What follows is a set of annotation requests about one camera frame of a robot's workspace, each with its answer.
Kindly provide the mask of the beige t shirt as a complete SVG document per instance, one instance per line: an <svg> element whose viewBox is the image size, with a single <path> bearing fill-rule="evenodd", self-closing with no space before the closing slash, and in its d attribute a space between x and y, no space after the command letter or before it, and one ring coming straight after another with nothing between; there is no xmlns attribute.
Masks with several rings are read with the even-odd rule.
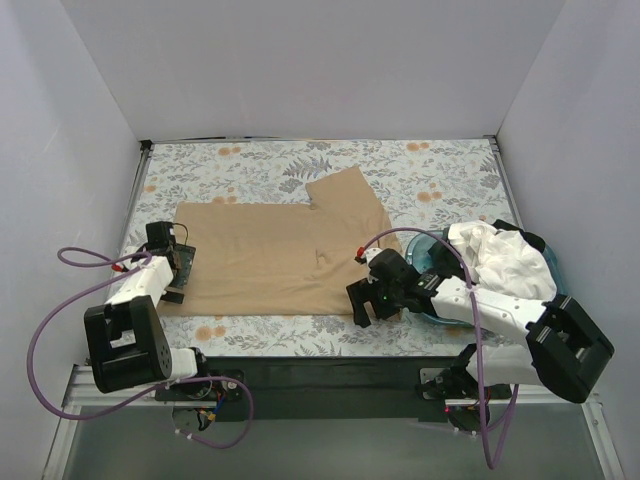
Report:
<svg viewBox="0 0 640 480"><path fill-rule="evenodd" d="M364 278L357 250L391 227L360 169L305 186L309 203L182 202L176 219L196 249L182 304L165 316L347 315Z"/></svg>

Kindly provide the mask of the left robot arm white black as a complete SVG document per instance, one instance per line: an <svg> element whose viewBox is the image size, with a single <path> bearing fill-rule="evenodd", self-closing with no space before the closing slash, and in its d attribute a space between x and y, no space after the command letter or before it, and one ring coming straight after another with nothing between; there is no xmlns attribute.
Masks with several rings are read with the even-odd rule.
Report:
<svg viewBox="0 0 640 480"><path fill-rule="evenodd" d="M157 311L165 303L183 303L196 253L176 239L175 226L147 224L146 243L112 267L127 279L105 304L85 312L92 373L103 393L162 381L178 382L193 400L212 390L204 355L194 347L170 347Z"/></svg>

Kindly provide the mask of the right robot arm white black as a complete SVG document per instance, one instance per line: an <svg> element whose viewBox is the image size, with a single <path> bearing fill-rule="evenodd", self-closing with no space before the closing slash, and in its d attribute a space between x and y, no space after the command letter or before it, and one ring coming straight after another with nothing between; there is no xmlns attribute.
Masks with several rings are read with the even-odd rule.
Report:
<svg viewBox="0 0 640 480"><path fill-rule="evenodd" d="M419 272L392 249L367 250L367 277L347 286L356 325L388 319L402 309L464 322L510 339L506 347L474 343L448 373L425 392L475 397L496 384L546 387L556 396L583 403L615 352L611 341L572 297L521 299L485 288L469 288L455 276L430 268Z"/></svg>

